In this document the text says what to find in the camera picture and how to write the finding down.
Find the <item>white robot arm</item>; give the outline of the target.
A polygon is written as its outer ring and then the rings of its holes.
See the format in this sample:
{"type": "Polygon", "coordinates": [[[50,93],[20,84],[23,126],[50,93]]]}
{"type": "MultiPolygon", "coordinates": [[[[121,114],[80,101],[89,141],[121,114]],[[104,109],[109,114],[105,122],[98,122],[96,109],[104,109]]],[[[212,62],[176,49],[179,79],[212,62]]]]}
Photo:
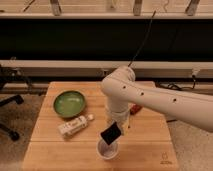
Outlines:
{"type": "Polygon", "coordinates": [[[213,96],[155,88],[135,82],[134,71],[121,66],[101,82],[107,96],[107,114],[120,128],[128,118],[128,104],[172,116],[208,132],[213,132],[213,96]]]}

